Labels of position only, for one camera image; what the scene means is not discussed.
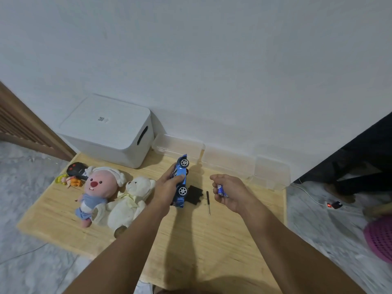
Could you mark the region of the person's left hand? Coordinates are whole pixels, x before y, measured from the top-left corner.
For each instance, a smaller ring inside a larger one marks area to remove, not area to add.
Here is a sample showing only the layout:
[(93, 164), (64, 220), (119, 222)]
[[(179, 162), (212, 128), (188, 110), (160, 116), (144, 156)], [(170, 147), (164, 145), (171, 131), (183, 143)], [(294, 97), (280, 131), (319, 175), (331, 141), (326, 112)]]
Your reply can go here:
[(173, 163), (171, 167), (156, 181), (154, 196), (151, 205), (160, 208), (164, 214), (169, 212), (169, 208), (174, 198), (176, 187), (171, 185), (171, 174), (176, 167)]

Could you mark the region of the person's right hand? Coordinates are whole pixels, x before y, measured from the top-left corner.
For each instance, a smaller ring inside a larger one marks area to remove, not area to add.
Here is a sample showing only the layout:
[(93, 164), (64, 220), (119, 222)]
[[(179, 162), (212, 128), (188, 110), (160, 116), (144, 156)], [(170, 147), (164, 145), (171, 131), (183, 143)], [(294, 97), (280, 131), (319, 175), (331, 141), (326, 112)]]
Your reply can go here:
[(223, 188), (228, 198), (219, 197), (217, 185), (213, 185), (214, 199), (241, 216), (246, 207), (256, 200), (240, 178), (231, 176), (230, 181), (224, 184)]

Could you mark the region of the blue toy car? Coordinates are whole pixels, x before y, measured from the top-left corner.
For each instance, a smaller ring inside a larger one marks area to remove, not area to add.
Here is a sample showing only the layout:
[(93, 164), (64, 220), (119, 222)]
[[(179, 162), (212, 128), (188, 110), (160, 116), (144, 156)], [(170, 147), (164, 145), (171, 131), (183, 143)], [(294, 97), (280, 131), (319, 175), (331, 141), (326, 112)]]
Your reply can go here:
[(186, 178), (189, 173), (189, 160), (187, 158), (187, 154), (179, 157), (176, 163), (176, 167), (171, 174), (171, 178), (176, 176), (184, 175), (184, 179), (176, 185), (176, 191), (174, 194), (173, 201), (171, 203), (172, 206), (176, 208), (183, 208), (185, 203), (185, 198), (188, 193), (188, 188), (186, 187)]

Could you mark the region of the person's right forearm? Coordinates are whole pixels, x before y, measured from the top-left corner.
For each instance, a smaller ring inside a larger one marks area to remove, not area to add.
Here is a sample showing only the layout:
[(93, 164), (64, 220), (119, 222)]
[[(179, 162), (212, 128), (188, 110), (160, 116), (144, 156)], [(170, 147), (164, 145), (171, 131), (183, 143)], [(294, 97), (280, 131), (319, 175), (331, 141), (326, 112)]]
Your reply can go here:
[(241, 205), (238, 213), (283, 294), (366, 294), (260, 201)]

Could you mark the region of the person's left forearm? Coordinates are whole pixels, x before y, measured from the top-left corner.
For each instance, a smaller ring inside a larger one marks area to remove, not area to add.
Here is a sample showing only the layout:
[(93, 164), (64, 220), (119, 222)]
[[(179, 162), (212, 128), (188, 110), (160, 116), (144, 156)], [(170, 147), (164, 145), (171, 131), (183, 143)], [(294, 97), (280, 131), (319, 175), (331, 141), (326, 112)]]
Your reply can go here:
[(170, 202), (153, 199), (63, 294), (133, 294)]

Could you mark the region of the clear plastic container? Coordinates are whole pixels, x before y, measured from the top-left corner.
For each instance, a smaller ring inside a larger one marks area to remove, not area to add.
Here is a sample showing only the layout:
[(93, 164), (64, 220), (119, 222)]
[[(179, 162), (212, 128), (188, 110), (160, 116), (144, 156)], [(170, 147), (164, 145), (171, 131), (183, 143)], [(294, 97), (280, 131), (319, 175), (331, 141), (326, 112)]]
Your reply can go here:
[(157, 154), (172, 158), (187, 154), (192, 163), (271, 190), (283, 190), (291, 184), (288, 165), (262, 156), (246, 156), (167, 134), (158, 134), (151, 146)]

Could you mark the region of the black plastic battery cover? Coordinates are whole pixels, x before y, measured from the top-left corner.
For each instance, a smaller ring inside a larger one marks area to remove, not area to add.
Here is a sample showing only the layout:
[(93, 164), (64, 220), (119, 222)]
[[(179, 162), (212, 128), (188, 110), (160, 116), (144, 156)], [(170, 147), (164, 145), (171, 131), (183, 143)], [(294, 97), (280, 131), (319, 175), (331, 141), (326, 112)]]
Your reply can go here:
[(203, 197), (203, 190), (201, 188), (195, 187), (193, 185), (189, 186), (187, 195), (185, 197), (185, 202), (189, 202), (193, 205), (198, 205)]

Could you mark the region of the white teddy bear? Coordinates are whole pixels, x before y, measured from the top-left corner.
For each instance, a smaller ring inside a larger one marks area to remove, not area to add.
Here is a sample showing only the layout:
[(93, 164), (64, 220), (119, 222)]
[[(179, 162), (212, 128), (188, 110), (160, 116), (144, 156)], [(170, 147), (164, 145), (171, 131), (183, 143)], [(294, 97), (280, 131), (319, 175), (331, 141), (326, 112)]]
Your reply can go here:
[(118, 238), (146, 207), (146, 200), (156, 185), (154, 179), (137, 177), (128, 182), (125, 192), (109, 203), (98, 204), (91, 215), (92, 224), (107, 226)]

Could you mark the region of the pink plush toy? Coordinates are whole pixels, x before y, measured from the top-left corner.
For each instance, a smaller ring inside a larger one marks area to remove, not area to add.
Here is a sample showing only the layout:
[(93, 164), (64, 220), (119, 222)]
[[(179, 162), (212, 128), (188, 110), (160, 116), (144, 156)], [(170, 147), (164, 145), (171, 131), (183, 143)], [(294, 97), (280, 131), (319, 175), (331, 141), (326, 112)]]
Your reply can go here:
[(107, 204), (109, 198), (126, 183), (124, 173), (111, 167), (90, 166), (85, 172), (84, 193), (77, 199), (80, 206), (75, 210), (82, 228), (91, 226), (94, 208), (101, 203)]

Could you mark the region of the white lidded storage box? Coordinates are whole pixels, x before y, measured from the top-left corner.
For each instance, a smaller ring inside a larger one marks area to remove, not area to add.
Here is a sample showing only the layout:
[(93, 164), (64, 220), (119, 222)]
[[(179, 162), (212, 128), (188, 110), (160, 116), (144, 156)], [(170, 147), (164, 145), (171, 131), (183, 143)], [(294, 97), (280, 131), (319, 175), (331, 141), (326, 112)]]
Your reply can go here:
[(58, 133), (86, 155), (139, 168), (154, 140), (148, 108), (102, 96), (85, 98)]

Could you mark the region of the black toy remote control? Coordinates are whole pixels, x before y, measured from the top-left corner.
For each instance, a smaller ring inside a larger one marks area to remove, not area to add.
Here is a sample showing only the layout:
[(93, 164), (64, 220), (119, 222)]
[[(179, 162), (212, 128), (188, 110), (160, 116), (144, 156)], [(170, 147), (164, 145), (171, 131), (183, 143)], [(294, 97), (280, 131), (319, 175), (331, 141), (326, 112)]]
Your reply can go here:
[(77, 179), (86, 181), (88, 178), (88, 175), (86, 173), (88, 166), (84, 163), (81, 162), (74, 162), (71, 163), (66, 170), (66, 173), (69, 177), (75, 177)]

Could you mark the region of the small yellow orange doll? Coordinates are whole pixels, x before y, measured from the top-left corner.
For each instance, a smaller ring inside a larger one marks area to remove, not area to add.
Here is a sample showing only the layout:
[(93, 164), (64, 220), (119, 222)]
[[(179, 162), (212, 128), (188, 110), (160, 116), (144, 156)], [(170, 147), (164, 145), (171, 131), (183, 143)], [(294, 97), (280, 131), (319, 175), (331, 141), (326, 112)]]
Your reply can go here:
[(76, 178), (76, 176), (69, 176), (68, 174), (57, 176), (55, 183), (65, 185), (67, 188), (82, 187), (84, 184), (83, 181)]

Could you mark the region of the dark furniture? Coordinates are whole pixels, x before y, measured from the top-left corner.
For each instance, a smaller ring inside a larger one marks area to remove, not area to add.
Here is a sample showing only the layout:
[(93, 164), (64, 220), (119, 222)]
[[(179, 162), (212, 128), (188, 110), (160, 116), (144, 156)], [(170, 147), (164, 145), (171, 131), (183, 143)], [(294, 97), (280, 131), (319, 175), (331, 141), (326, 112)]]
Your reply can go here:
[[(366, 162), (378, 173), (342, 179), (353, 168)], [(294, 183), (315, 181), (315, 171), (330, 165), (334, 171), (324, 178), (325, 190), (340, 202), (354, 203), (357, 193), (392, 192), (392, 112), (366, 129)]]

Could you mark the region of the pink plastic basket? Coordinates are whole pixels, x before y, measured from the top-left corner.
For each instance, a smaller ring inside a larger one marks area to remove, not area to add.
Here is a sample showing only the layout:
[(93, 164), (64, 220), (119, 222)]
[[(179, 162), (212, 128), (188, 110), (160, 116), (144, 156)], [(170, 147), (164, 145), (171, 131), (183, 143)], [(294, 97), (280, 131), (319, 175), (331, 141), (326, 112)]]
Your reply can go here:
[(370, 250), (382, 261), (392, 265), (392, 216), (369, 222), (363, 232)]

